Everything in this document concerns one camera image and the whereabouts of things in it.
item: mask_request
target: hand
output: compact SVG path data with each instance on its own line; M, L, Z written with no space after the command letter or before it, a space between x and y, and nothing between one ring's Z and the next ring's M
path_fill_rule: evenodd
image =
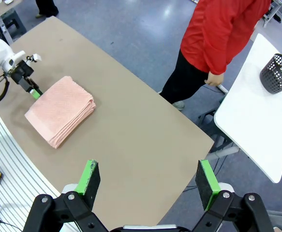
M204 80L205 84L209 86L218 86L223 82L223 73L220 75L214 75L211 72L208 73L208 79Z

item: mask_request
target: desk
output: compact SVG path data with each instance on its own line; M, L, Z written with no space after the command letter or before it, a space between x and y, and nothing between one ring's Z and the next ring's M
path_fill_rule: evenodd
M279 51L258 34L214 120L271 181L278 183L282 177L282 92L268 93L259 78L275 53Z
M97 104L62 147L53 149L24 117L34 99L11 83L0 102L0 117L33 164L61 192L66 184L78 182L87 160L96 159L101 184L93 211L106 227L157 224L213 141L139 78L55 17L22 36L12 48L41 55L43 61L32 66L32 78L42 91L70 75L93 94Z
M5 14L6 12L8 12L10 9L14 8L15 6L17 6L19 3L21 3L22 0L14 0L11 4L6 5L4 2L0 3L0 28L3 32L3 35L6 39L6 41L8 42L8 44L12 44L13 40L12 37L9 33L9 31L7 30L1 16L3 14Z
M269 15L264 15L264 18L265 18L265 23L263 25L264 28L267 26L268 22L274 17L274 15L282 7L282 0L274 0L274 2L277 4L277 6L273 7L273 9L270 11Z

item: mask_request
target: striped metal surface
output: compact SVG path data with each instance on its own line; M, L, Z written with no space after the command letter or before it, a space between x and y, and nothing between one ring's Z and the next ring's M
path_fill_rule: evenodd
M39 172L7 130L0 118L0 220L23 229L34 198L42 193L59 192ZM0 224L0 232L17 232ZM75 224L65 224L63 232L79 231Z

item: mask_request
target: folded pink towel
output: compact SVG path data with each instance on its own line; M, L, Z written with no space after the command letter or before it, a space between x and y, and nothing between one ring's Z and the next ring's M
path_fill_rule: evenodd
M58 148L95 107L92 95L65 76L30 107L25 117L52 147Z

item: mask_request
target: sleeve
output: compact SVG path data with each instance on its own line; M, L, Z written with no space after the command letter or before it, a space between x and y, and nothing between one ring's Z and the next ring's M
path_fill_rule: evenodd
M212 0L204 12L204 59L211 73L226 71L226 49L233 29L233 21L252 0Z

